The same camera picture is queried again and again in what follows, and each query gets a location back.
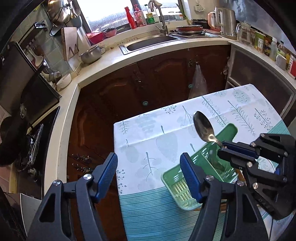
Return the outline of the metal spoon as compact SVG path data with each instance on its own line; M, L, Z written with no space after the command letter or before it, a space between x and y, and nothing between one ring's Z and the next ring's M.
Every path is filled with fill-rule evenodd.
M193 115L193 121L197 134L204 142L214 142L219 147L223 147L222 142L215 137L210 121L203 113L196 111Z

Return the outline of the green plastic utensil holder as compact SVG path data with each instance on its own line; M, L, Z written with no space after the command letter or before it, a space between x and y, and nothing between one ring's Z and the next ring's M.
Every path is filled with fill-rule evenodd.
M230 123L216 137L221 141L230 142L234 139L237 132L238 129L236 126ZM229 162L218 157L218 149L217 144L206 143L200 150L192 154L191 159L195 165L202 167L207 175L212 175L219 181L232 183L237 179L238 174L230 166ZM174 166L164 172L161 180L179 208L190 211L201 207L201 204L191 196L180 165Z

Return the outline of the black gas stove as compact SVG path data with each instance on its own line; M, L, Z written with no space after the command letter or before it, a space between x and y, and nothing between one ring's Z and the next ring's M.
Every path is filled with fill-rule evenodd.
M44 175L49 143L60 107L55 108L45 116L26 135L26 142L18 159L16 167L16 191L37 199L43 199Z

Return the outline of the plastic bag on cabinet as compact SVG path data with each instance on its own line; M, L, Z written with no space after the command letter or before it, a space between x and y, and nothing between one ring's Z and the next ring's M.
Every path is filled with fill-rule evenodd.
M203 96L208 93L209 92L206 79L204 78L200 65L197 63L195 67L193 81L190 84L190 92L188 99Z

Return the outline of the leaf print tablecloth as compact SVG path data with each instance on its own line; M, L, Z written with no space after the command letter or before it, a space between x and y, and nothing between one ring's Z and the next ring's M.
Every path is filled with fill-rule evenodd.
M189 239L199 211L179 208L161 176L179 165L182 153L192 156L206 144L194 127L196 111L210 120L216 136L232 123L238 132L231 142L249 144L261 133L289 133L274 107L248 84L153 110L160 129L150 134L135 133L135 117L127 119L132 132L126 135L115 123L116 178L127 239Z

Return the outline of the dark wood cabinets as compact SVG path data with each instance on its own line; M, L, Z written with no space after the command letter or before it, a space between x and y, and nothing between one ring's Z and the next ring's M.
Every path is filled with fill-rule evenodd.
M77 101L68 146L67 179L77 180L102 164L114 150L113 125L135 133L159 130L152 111L188 99L195 65L206 79L207 92L223 90L223 69L229 45L204 46L168 52L118 69L83 87Z

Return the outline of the glass pitcher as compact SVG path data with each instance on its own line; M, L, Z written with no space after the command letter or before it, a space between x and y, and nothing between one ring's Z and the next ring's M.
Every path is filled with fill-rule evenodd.
M245 45L251 45L251 25L240 22L236 26L237 40Z

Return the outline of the steel appliance side panel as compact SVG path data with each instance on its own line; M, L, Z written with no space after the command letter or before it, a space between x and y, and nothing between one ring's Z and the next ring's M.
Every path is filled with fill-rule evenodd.
M1 107L13 115L23 104L29 123L36 122L54 107L60 94L37 70L16 42L9 44L1 61Z

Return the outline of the white small bowl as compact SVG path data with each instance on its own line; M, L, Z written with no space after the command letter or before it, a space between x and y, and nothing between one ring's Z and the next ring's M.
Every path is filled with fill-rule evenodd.
M63 76L56 84L57 91L65 89L71 83L71 81L72 81L72 77L70 73Z

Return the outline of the steel electric kettle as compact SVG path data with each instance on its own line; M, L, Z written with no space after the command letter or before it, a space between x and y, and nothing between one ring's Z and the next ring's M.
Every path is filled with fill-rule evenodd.
M216 6L215 15L217 25L221 28L221 36L231 40L236 40L237 35L235 12L231 9Z

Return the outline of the red frying pan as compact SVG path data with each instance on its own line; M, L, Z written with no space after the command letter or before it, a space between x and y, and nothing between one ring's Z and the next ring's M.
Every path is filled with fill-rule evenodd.
M201 35L203 34L203 28L201 25L189 25L177 27L176 32L183 35Z

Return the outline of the steel mixing bowl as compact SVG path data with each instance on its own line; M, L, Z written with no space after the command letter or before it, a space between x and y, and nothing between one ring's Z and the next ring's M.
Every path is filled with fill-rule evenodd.
M82 53L80 55L81 61L85 64L91 64L98 59L100 59L102 56L101 48L99 45L92 46L89 50Z

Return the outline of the steel sink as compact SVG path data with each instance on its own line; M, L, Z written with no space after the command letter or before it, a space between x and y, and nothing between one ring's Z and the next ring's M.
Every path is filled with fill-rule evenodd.
M140 39L128 42L126 44L119 45L119 48L124 55L127 55L129 53L132 53L140 49L144 49L144 48L158 45L158 44L163 44L166 42L177 41L177 40L180 40L180 39L174 36L160 34L160 35L153 35L153 36L140 38Z

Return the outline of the green detergent bottle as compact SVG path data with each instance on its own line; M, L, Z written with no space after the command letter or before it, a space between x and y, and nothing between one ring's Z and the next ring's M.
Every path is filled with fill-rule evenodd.
M149 9L149 6L147 4L145 4L145 9L147 10L147 14L146 14L146 17L147 17L147 24L148 25L152 25L155 23L154 21L154 17L153 17L153 14L151 12L151 10Z

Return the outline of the pink soap bottle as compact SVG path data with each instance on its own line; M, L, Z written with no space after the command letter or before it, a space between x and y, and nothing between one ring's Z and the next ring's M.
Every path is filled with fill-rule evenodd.
M147 25L144 13L142 10L139 9L137 4L134 5L134 16L138 27L143 27Z

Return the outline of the wooden cutting board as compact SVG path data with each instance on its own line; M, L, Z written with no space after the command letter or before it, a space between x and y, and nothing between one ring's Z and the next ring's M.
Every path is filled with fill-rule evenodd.
M79 53L78 36L76 27L64 27L61 29L63 57L68 61Z

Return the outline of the red bottle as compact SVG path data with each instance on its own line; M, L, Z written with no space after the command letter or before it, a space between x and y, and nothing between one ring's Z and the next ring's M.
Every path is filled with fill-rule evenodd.
M133 16L130 14L130 10L129 10L128 6L125 7L125 11L126 11L127 20L129 22L131 29L136 29L137 25L135 23Z

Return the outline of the red plastic basin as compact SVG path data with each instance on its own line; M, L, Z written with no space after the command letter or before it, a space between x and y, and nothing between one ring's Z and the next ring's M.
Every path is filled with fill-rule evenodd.
M86 36L92 44L97 44L104 40L103 32L91 32L87 33Z

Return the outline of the hanging steel pan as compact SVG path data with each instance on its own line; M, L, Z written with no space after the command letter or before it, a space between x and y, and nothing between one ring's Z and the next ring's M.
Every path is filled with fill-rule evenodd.
M49 0L47 13L55 26L61 26L70 20L70 3L67 0Z

